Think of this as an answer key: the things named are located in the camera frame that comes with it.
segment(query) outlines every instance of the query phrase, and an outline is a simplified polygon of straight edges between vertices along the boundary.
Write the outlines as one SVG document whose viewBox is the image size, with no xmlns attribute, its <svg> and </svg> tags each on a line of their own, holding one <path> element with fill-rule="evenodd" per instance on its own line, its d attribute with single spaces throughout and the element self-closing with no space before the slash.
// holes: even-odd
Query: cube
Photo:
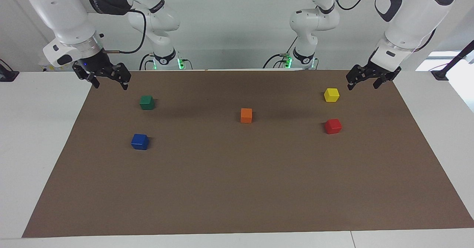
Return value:
<svg viewBox="0 0 474 248">
<path fill-rule="evenodd" d="M 324 125 L 326 129 L 326 133 L 328 134 L 337 134 L 342 130 L 342 124 L 339 119 L 330 119 L 327 120 L 326 124 Z"/>
<path fill-rule="evenodd" d="M 140 107 L 142 110 L 153 110 L 154 109 L 154 99 L 152 96 L 142 96 L 140 98 Z"/>
<path fill-rule="evenodd" d="M 148 136 L 144 134 L 135 134 L 132 138 L 132 147 L 135 150 L 147 150 L 148 148 Z"/>
<path fill-rule="evenodd" d="M 334 88 L 326 89 L 324 93 L 324 98 L 327 103 L 335 103 L 339 99 L 339 91 Z"/>
<path fill-rule="evenodd" d="M 251 108 L 240 109 L 240 123 L 252 123 L 252 109 Z"/>
</svg>

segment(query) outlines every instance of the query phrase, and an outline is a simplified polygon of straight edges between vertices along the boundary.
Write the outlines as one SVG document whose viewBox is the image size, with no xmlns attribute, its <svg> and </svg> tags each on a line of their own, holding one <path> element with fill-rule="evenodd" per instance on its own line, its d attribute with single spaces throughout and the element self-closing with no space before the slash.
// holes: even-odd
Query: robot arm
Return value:
<svg viewBox="0 0 474 248">
<path fill-rule="evenodd" d="M 180 69 L 182 67 L 171 39 L 166 32 L 179 28 L 180 20 L 176 12 L 166 5 L 165 0 L 134 0 L 136 10 L 147 17 L 147 39 L 153 47 L 155 65 L 159 69 Z M 129 13 L 128 21 L 133 28 L 143 33 L 143 18 L 137 13 Z"/>
<path fill-rule="evenodd" d="M 400 64 L 420 47 L 453 7 L 455 0 L 375 0 L 379 15 L 389 28 L 378 42 L 366 66 L 355 65 L 346 78 L 348 88 L 377 78 L 374 88 L 392 81 L 401 71 Z"/>
<path fill-rule="evenodd" d="M 55 39 L 43 48 L 55 67 L 74 62 L 80 79 L 99 87 L 96 77 L 108 77 L 128 88 L 131 75 L 124 64 L 111 64 L 94 26 L 90 13 L 123 15 L 132 0 L 29 0 L 43 22 L 53 30 Z"/>
<path fill-rule="evenodd" d="M 290 26 L 298 38 L 293 50 L 293 65 L 309 69 L 313 65 L 318 31 L 331 30 L 339 25 L 335 0 L 313 0 L 315 9 L 299 10 L 291 15 Z"/>
</svg>

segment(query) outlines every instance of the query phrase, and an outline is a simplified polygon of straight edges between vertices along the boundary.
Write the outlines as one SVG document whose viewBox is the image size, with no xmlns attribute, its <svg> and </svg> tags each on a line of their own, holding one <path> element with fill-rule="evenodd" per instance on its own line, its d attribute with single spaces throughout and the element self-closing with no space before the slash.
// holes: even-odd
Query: blue cube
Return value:
<svg viewBox="0 0 474 248">
<path fill-rule="evenodd" d="M 148 148 L 148 137 L 144 134 L 135 134 L 132 138 L 132 147 L 135 150 L 146 150 Z"/>
</svg>

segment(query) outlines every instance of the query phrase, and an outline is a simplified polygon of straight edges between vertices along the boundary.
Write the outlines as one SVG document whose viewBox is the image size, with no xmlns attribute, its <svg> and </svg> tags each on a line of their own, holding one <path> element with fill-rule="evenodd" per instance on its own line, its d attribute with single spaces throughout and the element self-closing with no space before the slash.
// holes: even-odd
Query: red cube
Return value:
<svg viewBox="0 0 474 248">
<path fill-rule="evenodd" d="M 342 130 L 342 125 L 339 119 L 327 120 L 324 127 L 326 128 L 326 132 L 328 134 L 337 134 Z"/>
</svg>

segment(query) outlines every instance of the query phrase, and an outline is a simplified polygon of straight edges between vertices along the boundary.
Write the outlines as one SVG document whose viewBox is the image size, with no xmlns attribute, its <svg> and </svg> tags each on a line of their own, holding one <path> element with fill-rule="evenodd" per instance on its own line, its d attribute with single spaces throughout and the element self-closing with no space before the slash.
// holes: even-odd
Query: brown mat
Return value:
<svg viewBox="0 0 474 248">
<path fill-rule="evenodd" d="M 23 236 L 474 227 L 395 86 L 349 92 L 345 74 L 137 72 L 128 91 L 101 79 Z"/>
</svg>

